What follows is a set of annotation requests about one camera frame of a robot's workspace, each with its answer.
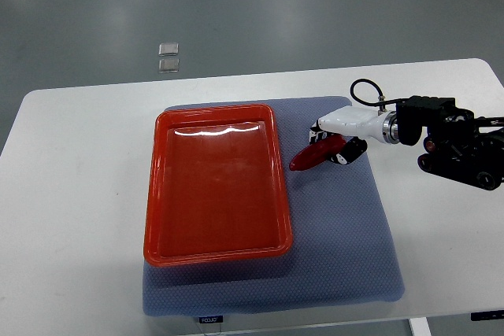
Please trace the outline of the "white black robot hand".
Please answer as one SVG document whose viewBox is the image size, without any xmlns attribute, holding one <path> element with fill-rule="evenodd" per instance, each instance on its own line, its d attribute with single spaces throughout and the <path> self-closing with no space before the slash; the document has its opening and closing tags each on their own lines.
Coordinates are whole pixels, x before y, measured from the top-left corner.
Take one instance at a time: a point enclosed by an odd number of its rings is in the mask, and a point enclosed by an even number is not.
<svg viewBox="0 0 504 336">
<path fill-rule="evenodd" d="M 309 144 L 334 135 L 340 135 L 345 144 L 340 152 L 331 152 L 328 160 L 341 165 L 350 164 L 367 150 L 367 138 L 386 144 L 399 143 L 396 112 L 344 106 L 320 117 L 312 125 Z"/>
</svg>

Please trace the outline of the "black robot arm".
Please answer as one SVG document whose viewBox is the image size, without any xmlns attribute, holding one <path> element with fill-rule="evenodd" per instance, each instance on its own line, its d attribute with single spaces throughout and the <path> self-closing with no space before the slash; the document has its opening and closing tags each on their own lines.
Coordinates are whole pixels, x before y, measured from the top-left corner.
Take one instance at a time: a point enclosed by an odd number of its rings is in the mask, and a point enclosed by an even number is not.
<svg viewBox="0 0 504 336">
<path fill-rule="evenodd" d="M 427 131 L 422 171 L 484 190 L 503 183 L 503 118 L 475 117 L 454 98 L 413 96 L 395 108 L 401 144 L 413 146 Z"/>
</svg>

